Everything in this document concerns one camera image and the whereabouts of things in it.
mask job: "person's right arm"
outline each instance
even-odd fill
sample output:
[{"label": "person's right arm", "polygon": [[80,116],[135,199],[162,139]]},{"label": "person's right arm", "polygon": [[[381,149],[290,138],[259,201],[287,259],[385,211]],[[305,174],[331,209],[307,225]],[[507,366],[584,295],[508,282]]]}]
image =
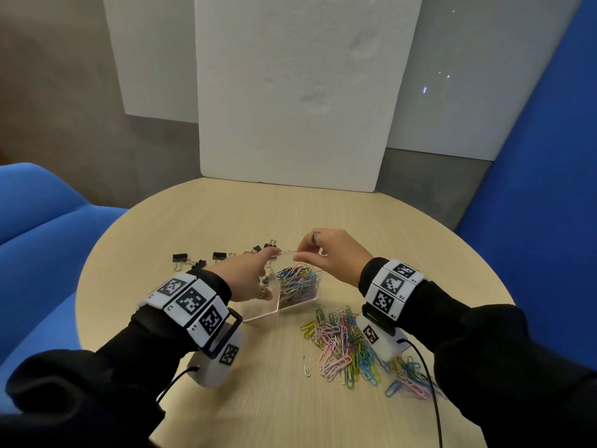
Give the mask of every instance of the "person's right arm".
[{"label": "person's right arm", "polygon": [[[315,231],[326,256],[311,242]],[[358,287],[363,296],[388,261],[339,229],[307,234],[295,260]],[[435,354],[438,385],[482,428],[490,447],[597,440],[597,373],[532,341],[514,305],[470,308],[424,281],[396,324]]]}]

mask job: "hand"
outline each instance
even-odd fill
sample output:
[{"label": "hand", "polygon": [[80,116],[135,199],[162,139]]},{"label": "hand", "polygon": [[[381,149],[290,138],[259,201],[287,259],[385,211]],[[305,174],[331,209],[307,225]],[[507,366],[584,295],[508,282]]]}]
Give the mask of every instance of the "hand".
[{"label": "hand", "polygon": [[259,277],[265,276],[265,264],[273,256],[279,254],[281,250],[275,247],[268,247],[259,253],[244,253],[235,256],[229,256],[224,261],[220,261],[205,269],[219,275],[221,279],[228,283],[232,291],[232,301],[248,301],[258,299],[261,290],[265,293],[261,300],[270,301],[273,295],[269,289],[261,286]]},{"label": "hand", "polygon": [[[313,233],[317,234],[317,245],[313,245]],[[373,259],[359,242],[354,240],[343,229],[316,228],[307,234],[298,245],[295,261],[303,261],[325,270],[333,277],[359,286],[361,272],[367,263]]]}]

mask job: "blue panel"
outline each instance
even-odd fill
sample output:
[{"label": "blue panel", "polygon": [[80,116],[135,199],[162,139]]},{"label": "blue panel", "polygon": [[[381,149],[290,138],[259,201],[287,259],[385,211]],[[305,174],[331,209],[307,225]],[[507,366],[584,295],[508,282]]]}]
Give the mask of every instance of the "blue panel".
[{"label": "blue panel", "polygon": [[457,233],[532,337],[597,368],[597,0],[585,0]]},{"label": "blue panel", "polygon": [[0,245],[0,362],[75,292],[91,249],[124,212],[85,205]]},{"label": "blue panel", "polygon": [[40,166],[0,166],[0,245],[86,204],[81,195]]},{"label": "blue panel", "polygon": [[26,358],[52,349],[80,349],[76,331],[75,295],[72,294],[29,333],[0,364],[0,414],[16,413],[12,400],[4,392],[12,372]]}]

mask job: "white board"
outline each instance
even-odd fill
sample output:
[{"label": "white board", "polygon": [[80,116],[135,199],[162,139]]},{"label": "white board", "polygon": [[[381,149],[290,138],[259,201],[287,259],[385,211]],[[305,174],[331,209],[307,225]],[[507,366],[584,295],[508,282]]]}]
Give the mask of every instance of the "white board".
[{"label": "white board", "polygon": [[388,147],[493,160],[582,0],[423,0]]},{"label": "white board", "polygon": [[126,114],[197,122],[193,0],[104,0]]},{"label": "white board", "polygon": [[201,172],[373,191],[421,0],[195,0]]}]

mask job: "person's right hand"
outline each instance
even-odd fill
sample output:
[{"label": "person's right hand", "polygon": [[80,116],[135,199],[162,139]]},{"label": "person's right hand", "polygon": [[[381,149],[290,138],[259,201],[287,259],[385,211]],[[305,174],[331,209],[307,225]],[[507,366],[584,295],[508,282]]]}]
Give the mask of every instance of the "person's right hand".
[{"label": "person's right hand", "polygon": [[[313,245],[316,232],[317,245]],[[301,240],[294,255],[294,261],[309,263],[354,287],[359,287],[361,272],[371,259],[373,255],[346,231],[332,228],[312,230]]]}]

